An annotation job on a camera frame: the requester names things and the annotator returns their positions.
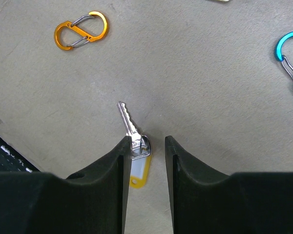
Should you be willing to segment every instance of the gray surface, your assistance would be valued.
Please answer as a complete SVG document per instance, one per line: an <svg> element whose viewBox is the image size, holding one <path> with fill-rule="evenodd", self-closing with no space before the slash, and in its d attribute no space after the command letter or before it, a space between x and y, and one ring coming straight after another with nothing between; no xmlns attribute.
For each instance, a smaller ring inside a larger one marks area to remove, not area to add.
<svg viewBox="0 0 293 234"><path fill-rule="evenodd" d="M92 10L108 36L58 49L55 27ZM293 0L0 0L0 136L65 177L124 136L124 101L154 149L126 233L171 234L165 136L227 174L293 171L293 83L273 57L290 31Z"/></svg>

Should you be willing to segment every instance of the gray table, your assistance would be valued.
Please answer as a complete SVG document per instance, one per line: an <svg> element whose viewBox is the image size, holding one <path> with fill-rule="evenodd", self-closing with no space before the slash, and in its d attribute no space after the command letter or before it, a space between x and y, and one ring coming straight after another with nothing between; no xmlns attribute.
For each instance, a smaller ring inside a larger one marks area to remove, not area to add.
<svg viewBox="0 0 293 234"><path fill-rule="evenodd" d="M57 48L55 27L92 10L108 36ZM125 102L154 150L147 185L129 191L126 233L171 234L165 136L227 174L293 171L293 83L273 56L290 31L293 0L0 0L0 136L65 177L124 136ZM284 53L293 63L293 39Z"/></svg>

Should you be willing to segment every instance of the silver key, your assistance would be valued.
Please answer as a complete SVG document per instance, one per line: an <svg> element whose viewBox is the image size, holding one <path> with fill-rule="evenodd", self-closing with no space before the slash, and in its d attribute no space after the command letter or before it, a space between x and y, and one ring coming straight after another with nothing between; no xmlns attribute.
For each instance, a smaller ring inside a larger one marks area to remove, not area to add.
<svg viewBox="0 0 293 234"><path fill-rule="evenodd" d="M130 136L132 140L132 159L135 160L149 156L151 154L151 147L147 136L141 135L136 126L132 123L125 103L119 101L117 106L127 130L126 135Z"/></svg>

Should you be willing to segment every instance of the orange carabiner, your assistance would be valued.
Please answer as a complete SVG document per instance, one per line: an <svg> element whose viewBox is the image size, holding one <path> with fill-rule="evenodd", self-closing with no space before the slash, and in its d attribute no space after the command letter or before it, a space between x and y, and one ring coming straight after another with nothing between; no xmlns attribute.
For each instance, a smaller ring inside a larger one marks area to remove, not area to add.
<svg viewBox="0 0 293 234"><path fill-rule="evenodd" d="M76 26L78 23L80 23L86 19L94 18L95 16L99 16L103 20L104 28L103 28L103 31L101 32L100 35L95 37L95 36L85 32L84 30L82 30L81 28ZM81 38L80 40L78 40L77 42L75 42L73 44L69 44L66 46L62 45L60 37L61 37L61 32L64 28L69 28L70 30L73 30L75 33L79 34L83 38ZM64 23L59 24L54 31L54 41L60 49L71 50L73 48L81 47L89 42L94 42L96 40L100 40L107 35L107 32L108 32L108 25L107 25L107 20L104 17L104 15L98 11L91 11L91 12L89 12L88 15L81 16L78 20L76 20L73 23L70 21L66 21Z"/></svg>

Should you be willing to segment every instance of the black object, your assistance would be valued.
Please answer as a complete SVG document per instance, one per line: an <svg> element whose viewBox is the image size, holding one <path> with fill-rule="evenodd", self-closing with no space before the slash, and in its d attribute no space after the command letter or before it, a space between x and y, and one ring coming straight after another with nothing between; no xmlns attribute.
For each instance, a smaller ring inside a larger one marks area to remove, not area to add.
<svg viewBox="0 0 293 234"><path fill-rule="evenodd" d="M0 172L37 172L34 165L0 138Z"/></svg>
<svg viewBox="0 0 293 234"><path fill-rule="evenodd" d="M66 180L0 172L0 234L123 234L131 167L128 136Z"/></svg>
<svg viewBox="0 0 293 234"><path fill-rule="evenodd" d="M175 234L293 234L293 173L220 173L166 137Z"/></svg>

